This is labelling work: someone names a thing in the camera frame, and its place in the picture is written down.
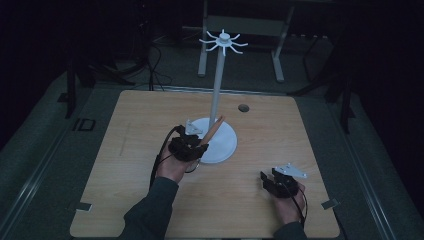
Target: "dark sleeve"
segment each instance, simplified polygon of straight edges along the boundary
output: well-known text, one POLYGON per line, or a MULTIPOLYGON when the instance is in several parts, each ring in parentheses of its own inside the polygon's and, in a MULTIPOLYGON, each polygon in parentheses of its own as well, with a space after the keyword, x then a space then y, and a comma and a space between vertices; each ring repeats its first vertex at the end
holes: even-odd
POLYGON ((306 240, 305 231, 299 222, 284 225, 274 233, 276 240, 306 240))
POLYGON ((125 214, 118 239, 164 239, 177 190, 176 182, 157 177, 147 196, 125 214))

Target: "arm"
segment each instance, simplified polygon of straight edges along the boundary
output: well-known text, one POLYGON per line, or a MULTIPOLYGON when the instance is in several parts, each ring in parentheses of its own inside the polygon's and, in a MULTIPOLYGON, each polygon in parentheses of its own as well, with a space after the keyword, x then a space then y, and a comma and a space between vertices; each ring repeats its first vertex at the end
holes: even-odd
MULTIPOLYGON (((299 188, 302 192, 305 191, 305 186, 299 183, 299 188)), ((305 207, 305 201, 301 191, 294 196, 300 209, 305 207)), ((274 205, 277 210, 277 215, 282 223, 282 227, 274 233, 276 240, 306 240, 306 234, 300 224, 300 214, 291 198, 276 198, 273 196, 274 205)))
MULTIPOLYGON (((162 159, 170 155, 166 146, 162 159)), ((125 214, 125 227, 118 239, 165 238, 178 183, 191 164, 191 162, 178 161, 171 156, 159 165, 156 178, 147 196, 125 214)))

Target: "wooden table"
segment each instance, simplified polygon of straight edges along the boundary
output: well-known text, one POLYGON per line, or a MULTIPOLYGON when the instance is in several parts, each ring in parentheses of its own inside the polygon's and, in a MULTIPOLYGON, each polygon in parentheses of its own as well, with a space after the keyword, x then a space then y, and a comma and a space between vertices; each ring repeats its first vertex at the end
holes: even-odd
MULTIPOLYGON (((116 237, 124 214, 148 192, 155 156, 172 127, 209 116, 212 94, 122 92, 71 226, 75 237, 116 237)), ((170 238, 269 238, 280 226, 260 171, 292 163, 308 174, 308 237, 336 237, 339 228, 298 107, 290 97, 221 94, 218 114, 237 134, 234 154, 186 174, 174 202, 170 238), (250 111, 238 110, 247 104, 250 111)))

